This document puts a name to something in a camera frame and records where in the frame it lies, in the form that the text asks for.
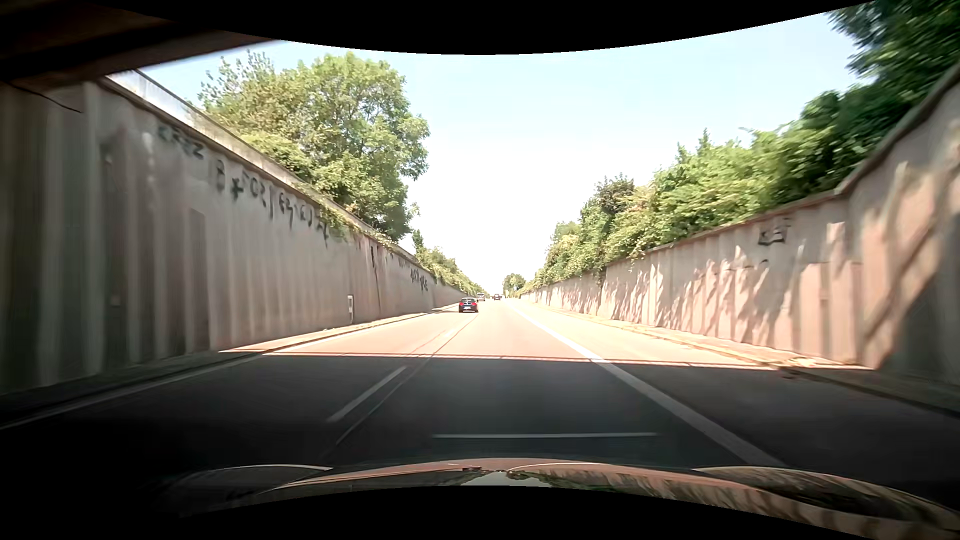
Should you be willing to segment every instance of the asphalt road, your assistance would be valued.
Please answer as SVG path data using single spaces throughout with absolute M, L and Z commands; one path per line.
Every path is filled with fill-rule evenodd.
M 0 444 L 7 485 L 51 504 L 217 467 L 524 456 L 785 466 L 960 506 L 958 419 L 519 300 L 291 347 Z

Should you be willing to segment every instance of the red car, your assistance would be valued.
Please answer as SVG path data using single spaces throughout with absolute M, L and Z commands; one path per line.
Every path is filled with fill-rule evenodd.
M 474 311 L 479 313 L 480 307 L 477 305 L 477 299 L 475 298 L 462 298 L 460 300 L 460 312 L 464 311 Z

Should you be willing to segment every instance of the sky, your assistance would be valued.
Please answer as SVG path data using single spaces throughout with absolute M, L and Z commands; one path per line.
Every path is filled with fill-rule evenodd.
M 284 41 L 249 49 L 278 69 L 347 51 Z M 143 71 L 196 102 L 206 72 L 246 51 Z M 412 227 L 491 293 L 513 272 L 533 277 L 556 223 L 575 220 L 604 177 L 645 184 L 704 129 L 713 140 L 746 140 L 740 128 L 775 129 L 820 92 L 856 82 L 846 68 L 855 46 L 825 15 L 573 53 L 353 51 L 405 76 L 411 112 L 430 126 L 429 169 L 409 183 L 408 204 L 420 206 Z M 409 235 L 399 243 L 414 252 Z

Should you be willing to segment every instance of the concrete wall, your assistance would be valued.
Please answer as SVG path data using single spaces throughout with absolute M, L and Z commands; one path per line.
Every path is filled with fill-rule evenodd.
M 523 298 L 960 383 L 958 82 L 832 192 Z
M 0 392 L 348 325 L 348 295 L 353 322 L 462 296 L 176 103 L 136 74 L 0 84 Z

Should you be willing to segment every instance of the tree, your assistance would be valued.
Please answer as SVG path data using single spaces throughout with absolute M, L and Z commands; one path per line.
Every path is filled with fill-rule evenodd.
M 503 279 L 503 293 L 507 296 L 516 296 L 516 293 L 526 284 L 527 281 L 523 279 L 523 276 L 516 273 L 508 274 Z
M 427 169 L 426 120 L 384 61 L 326 55 L 277 71 L 265 54 L 207 74 L 208 114 L 393 241 L 410 232 L 407 185 Z
M 413 231 L 414 247 L 417 248 L 417 261 L 424 270 L 432 273 L 438 282 L 450 285 L 469 295 L 478 292 L 486 293 L 480 285 L 467 277 L 457 266 L 455 258 L 444 255 L 440 248 L 427 248 L 423 242 L 423 234 L 419 230 Z
M 836 187 L 960 61 L 960 0 L 875 0 L 831 17 L 861 47 L 849 68 L 871 81 L 823 92 L 774 131 L 744 130 L 747 146 L 704 131 L 647 185 L 605 179 L 579 220 L 557 224 L 522 290 L 599 275 L 614 260 Z

